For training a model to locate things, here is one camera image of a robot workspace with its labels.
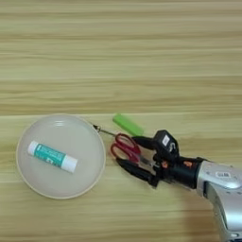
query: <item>wooden table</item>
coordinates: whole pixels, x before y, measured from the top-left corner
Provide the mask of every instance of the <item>wooden table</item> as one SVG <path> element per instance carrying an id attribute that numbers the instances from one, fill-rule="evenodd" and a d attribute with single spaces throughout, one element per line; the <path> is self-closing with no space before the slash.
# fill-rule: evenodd
<path id="1" fill-rule="evenodd" d="M 46 199 L 15 149 L 45 114 L 119 130 L 112 115 L 127 112 L 146 135 L 170 130 L 183 155 L 241 167 L 241 33 L 240 0 L 0 1 L 0 241 L 217 242 L 194 192 L 153 190 L 108 154 L 86 195 Z"/>

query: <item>green object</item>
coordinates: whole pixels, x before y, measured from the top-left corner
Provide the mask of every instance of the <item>green object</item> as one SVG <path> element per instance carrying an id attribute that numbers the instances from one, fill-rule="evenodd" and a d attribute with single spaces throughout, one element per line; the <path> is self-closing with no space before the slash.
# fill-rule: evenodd
<path id="1" fill-rule="evenodd" d="M 144 130 L 123 114 L 116 114 L 112 121 L 133 136 L 141 136 Z"/>
<path id="2" fill-rule="evenodd" d="M 38 144 L 34 151 L 34 156 L 54 166 L 61 167 L 66 154 L 51 147 Z"/>

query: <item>plate rim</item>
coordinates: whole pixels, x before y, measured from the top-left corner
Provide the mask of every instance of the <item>plate rim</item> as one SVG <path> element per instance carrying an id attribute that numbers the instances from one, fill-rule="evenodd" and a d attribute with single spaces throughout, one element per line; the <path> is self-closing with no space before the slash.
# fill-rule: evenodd
<path id="1" fill-rule="evenodd" d="M 80 193 L 77 193 L 77 194 L 75 194 L 75 195 L 73 195 L 73 196 L 65 196 L 65 197 L 49 196 L 49 195 L 47 195 L 47 194 L 45 194 L 45 193 L 42 193 L 42 192 L 38 191 L 36 188 L 34 188 L 34 187 L 33 187 L 33 186 L 32 186 L 32 185 L 26 180 L 26 178 L 25 178 L 25 176 L 24 176 L 24 174 L 23 174 L 23 172 L 22 172 L 22 170 L 21 170 L 21 168 L 20 168 L 20 166 L 19 166 L 19 157 L 18 157 L 18 153 L 19 153 L 19 150 L 20 150 L 20 144 L 21 144 L 21 142 L 22 142 L 24 136 L 26 135 L 27 131 L 28 131 L 29 129 L 31 129 L 35 124 L 37 124 L 37 123 L 41 122 L 42 120 L 44 120 L 45 118 L 53 117 L 53 116 L 60 116 L 60 115 L 61 115 L 61 116 L 68 116 L 68 117 L 75 118 L 75 119 L 77 119 L 78 121 L 82 121 L 82 122 L 84 122 L 84 123 L 85 123 L 86 125 L 88 125 L 90 128 L 94 129 L 94 127 L 93 127 L 88 121 L 86 121 L 84 118 L 79 117 L 79 116 L 74 115 L 74 114 L 68 114 L 68 113 L 54 113 L 54 114 L 45 115 L 45 116 L 39 118 L 37 121 L 31 123 L 30 125 L 28 125 L 28 126 L 25 128 L 24 132 L 22 133 L 22 135 L 21 135 L 21 137 L 20 137 L 20 139 L 19 139 L 19 141 L 18 141 L 18 145 L 17 145 L 17 148 L 16 148 L 15 159 L 16 159 L 16 164 L 17 164 L 17 169 L 18 169 L 19 174 L 21 175 L 21 177 L 22 177 L 22 179 L 24 180 L 24 182 L 25 182 L 25 183 L 26 183 L 26 184 L 27 184 L 27 185 L 28 185 L 28 186 L 29 186 L 34 192 L 36 192 L 36 193 L 38 193 L 38 194 L 40 194 L 40 195 L 42 195 L 42 196 L 44 196 L 44 197 L 46 197 L 46 198 L 49 198 L 49 199 L 58 199 L 58 200 L 74 199 L 74 198 L 80 197 L 81 195 L 83 195 L 83 194 L 87 193 L 88 191 L 90 191 L 90 190 L 91 190 L 91 189 L 92 189 L 92 188 L 93 188 L 93 187 L 94 187 L 94 186 L 100 181 L 100 179 L 101 179 L 101 177 L 102 177 L 102 175 L 103 175 L 103 173 L 104 173 L 104 169 L 105 169 L 105 166 L 106 166 L 106 148 L 105 148 L 105 145 L 104 145 L 104 143 L 103 143 L 103 140 L 102 140 L 102 138 L 101 138 L 101 136 L 100 136 L 100 134 L 99 134 L 98 132 L 96 132 L 96 134 L 97 134 L 97 137 L 99 138 L 100 144 L 101 144 L 101 146 L 102 146 L 102 150 L 103 150 L 103 161 L 104 161 L 104 162 L 103 162 L 102 168 L 100 169 L 100 172 L 99 172 L 99 174 L 98 174 L 98 176 L 97 176 L 95 182 L 94 182 L 92 185 L 90 185 L 89 187 L 87 187 L 84 191 L 80 192 Z"/>

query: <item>glue stick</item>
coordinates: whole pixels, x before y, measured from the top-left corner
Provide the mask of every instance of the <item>glue stick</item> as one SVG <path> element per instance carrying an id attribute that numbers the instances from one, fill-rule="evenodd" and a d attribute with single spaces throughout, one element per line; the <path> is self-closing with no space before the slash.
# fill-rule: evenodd
<path id="1" fill-rule="evenodd" d="M 56 167 L 59 167 L 68 172 L 74 173 L 78 160 L 61 153 L 51 147 L 39 144 L 36 141 L 32 141 L 27 149 L 28 154 L 50 163 Z"/>

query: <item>white plate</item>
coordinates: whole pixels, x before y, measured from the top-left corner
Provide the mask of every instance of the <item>white plate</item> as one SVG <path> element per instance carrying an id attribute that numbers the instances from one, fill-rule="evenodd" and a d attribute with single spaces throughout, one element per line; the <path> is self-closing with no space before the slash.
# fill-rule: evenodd
<path id="1" fill-rule="evenodd" d="M 31 141 L 78 159 L 74 174 L 30 156 L 27 148 Z M 18 144 L 16 160 L 24 181 L 34 191 L 52 199 L 70 199 L 97 183 L 105 167 L 106 152 L 92 125 L 73 115 L 55 114 L 26 130 Z"/>

